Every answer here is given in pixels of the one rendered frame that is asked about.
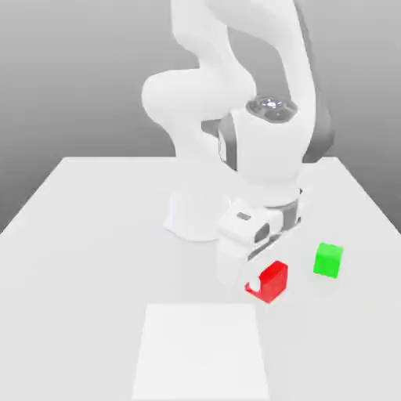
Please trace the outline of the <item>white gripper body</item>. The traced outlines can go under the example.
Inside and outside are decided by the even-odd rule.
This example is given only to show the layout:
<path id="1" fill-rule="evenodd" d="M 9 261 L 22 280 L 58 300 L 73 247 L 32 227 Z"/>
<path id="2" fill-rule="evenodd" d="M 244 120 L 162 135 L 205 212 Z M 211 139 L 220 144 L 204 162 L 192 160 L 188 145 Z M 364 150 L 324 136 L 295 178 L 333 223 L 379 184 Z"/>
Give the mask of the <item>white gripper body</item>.
<path id="1" fill-rule="evenodd" d="M 221 236 L 216 245 L 216 276 L 225 287 L 245 284 L 246 279 L 260 273 L 273 260 L 271 249 L 280 239 L 276 234 L 257 245 L 244 245 Z"/>

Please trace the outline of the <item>small green cube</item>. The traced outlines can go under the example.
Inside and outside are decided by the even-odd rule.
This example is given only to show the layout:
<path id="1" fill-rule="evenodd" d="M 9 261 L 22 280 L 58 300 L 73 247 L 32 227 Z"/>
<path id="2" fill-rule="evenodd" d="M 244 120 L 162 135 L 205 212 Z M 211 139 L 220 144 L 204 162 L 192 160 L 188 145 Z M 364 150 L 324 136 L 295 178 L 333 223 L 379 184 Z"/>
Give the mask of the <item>small green cube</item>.
<path id="1" fill-rule="evenodd" d="M 321 242 L 316 250 L 313 272 L 336 279 L 343 251 L 342 246 Z"/>

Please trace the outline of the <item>small red cube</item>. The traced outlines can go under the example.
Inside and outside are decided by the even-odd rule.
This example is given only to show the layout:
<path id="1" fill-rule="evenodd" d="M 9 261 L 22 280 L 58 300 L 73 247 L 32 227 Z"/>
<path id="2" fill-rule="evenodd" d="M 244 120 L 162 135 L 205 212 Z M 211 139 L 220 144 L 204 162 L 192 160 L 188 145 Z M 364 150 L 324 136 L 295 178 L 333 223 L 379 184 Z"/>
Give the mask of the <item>small red cube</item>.
<path id="1" fill-rule="evenodd" d="M 258 275 L 262 284 L 260 291 L 252 291 L 249 288 L 249 282 L 245 284 L 244 289 L 256 298 L 271 303 L 286 289 L 287 274 L 288 266 L 280 261 L 275 261 Z"/>

